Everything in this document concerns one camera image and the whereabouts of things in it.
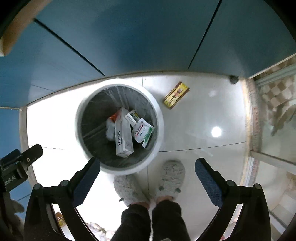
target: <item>gray fuzzy slipper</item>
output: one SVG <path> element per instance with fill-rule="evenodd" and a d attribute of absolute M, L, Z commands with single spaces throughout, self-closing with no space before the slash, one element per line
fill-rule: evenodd
<path fill-rule="evenodd" d="M 185 178 L 185 167 L 180 161 L 167 161 L 161 170 L 159 187 L 155 199 L 160 196 L 172 196 L 175 199 L 181 192 Z"/>
<path fill-rule="evenodd" d="M 136 202 L 150 203 L 134 175 L 115 176 L 113 184 L 119 201 L 123 201 L 126 206 Z"/>

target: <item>trash bag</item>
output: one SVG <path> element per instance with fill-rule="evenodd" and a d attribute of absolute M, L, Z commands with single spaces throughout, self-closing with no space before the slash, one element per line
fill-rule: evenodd
<path fill-rule="evenodd" d="M 100 91 L 85 104 L 80 123 L 81 136 L 88 151 L 101 163 L 109 167 L 125 168 L 149 155 L 156 142 L 157 118 L 151 103 L 144 95 L 126 86 L 112 86 Z M 121 107 L 128 111 L 135 110 L 155 127 L 146 148 L 133 138 L 134 153 L 127 158 L 116 156 L 115 142 L 106 138 L 106 120 Z"/>

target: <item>person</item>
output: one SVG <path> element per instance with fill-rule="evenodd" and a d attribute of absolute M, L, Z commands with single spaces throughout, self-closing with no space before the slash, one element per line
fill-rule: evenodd
<path fill-rule="evenodd" d="M 167 161 L 156 189 L 156 207 L 152 212 L 153 241 L 190 241 L 181 207 L 174 202 L 181 192 L 185 168 L 180 161 Z M 150 201 L 133 175 L 115 176 L 114 188 L 128 209 L 121 215 L 121 225 L 111 241 L 149 241 Z"/>

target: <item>blue gripper pad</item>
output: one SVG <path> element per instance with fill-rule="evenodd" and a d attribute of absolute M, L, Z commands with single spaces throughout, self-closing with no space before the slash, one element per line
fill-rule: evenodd
<path fill-rule="evenodd" d="M 199 178 L 200 182 L 202 183 L 204 189 L 206 190 L 212 203 L 215 206 L 221 208 L 223 205 L 222 189 L 215 182 L 214 178 L 211 176 L 210 172 L 202 162 L 205 162 L 207 164 L 207 162 L 203 158 L 199 158 L 196 160 L 195 173 Z"/>

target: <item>white box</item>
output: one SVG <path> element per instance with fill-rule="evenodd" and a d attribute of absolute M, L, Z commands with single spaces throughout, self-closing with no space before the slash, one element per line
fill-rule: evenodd
<path fill-rule="evenodd" d="M 128 110 L 121 107 L 115 121 L 115 144 L 116 155 L 126 158 L 133 153 L 133 140 L 131 136 L 131 125 L 125 118 Z"/>

